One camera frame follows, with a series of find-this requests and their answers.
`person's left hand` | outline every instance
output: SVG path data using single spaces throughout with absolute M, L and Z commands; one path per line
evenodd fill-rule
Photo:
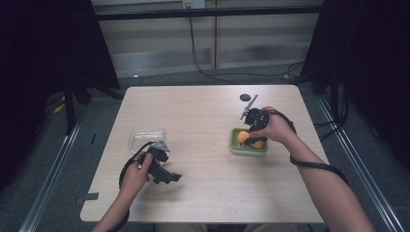
M 141 168 L 138 168 L 138 160 L 142 154 L 143 153 L 138 154 L 134 159 L 135 162 L 128 167 L 120 189 L 121 192 L 132 198 L 136 198 L 136 195 L 142 190 L 145 183 L 150 181 L 150 178 L 148 177 L 148 169 L 153 160 L 153 156 L 151 154 L 147 154 Z

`green container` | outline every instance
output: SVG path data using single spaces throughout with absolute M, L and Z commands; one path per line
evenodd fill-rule
M 249 132 L 248 129 L 239 129 L 239 128 L 235 128 L 231 131 L 229 144 L 230 144 L 230 150 L 233 153 L 240 154 L 240 155 L 258 155 L 258 156 L 263 156 L 266 154 L 266 151 L 268 151 L 268 142 L 265 142 L 263 147 L 260 149 L 240 143 L 237 140 L 238 133 L 240 131 Z

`table top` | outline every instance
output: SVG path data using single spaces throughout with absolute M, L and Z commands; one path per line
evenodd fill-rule
M 81 218 L 98 221 L 118 193 L 118 177 L 132 153 L 135 128 L 163 128 L 171 152 L 162 166 L 182 174 L 169 185 L 150 182 L 130 208 L 139 222 L 323 222 L 287 150 L 269 141 L 264 156 L 235 155 L 229 149 L 234 128 L 248 129 L 240 117 L 247 102 L 273 106 L 294 122 L 298 135 L 327 161 L 299 89 L 292 85 L 131 87 L 118 112 Z

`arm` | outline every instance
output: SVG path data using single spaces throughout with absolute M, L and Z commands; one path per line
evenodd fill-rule
M 136 156 L 135 160 L 138 160 L 141 155 L 142 154 Z M 144 187 L 145 182 L 149 181 L 148 168 L 150 167 L 152 159 L 152 155 L 148 154 L 141 169 L 138 169 L 137 162 L 134 162 L 129 166 L 117 198 L 93 231 L 107 231 L 120 223 L 129 210 L 133 200 L 142 190 L 142 187 Z
M 266 136 L 282 143 L 295 160 L 325 163 L 278 115 L 272 115 L 265 129 L 252 132 L 250 136 Z M 316 168 L 298 166 L 298 169 L 313 204 L 331 231 L 374 231 L 356 195 L 338 175 Z

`hand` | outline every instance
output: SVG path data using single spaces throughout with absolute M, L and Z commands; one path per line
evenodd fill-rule
M 261 109 L 264 111 L 276 110 L 271 106 L 266 106 Z M 282 117 L 278 115 L 270 115 L 268 126 L 265 129 L 254 131 L 250 137 L 267 137 L 273 141 L 284 143 L 290 136 L 295 133 L 290 129 Z
M 148 176 L 148 169 L 153 160 L 151 154 L 147 154 L 144 163 L 142 163 L 141 168 L 138 168 L 138 160 L 143 153 L 138 154 L 135 157 L 135 162 L 133 162 L 127 169 L 124 175 L 123 184 L 120 189 L 120 193 L 124 193 L 129 197 L 135 198 L 136 195 L 142 190 L 146 182 L 150 181 Z

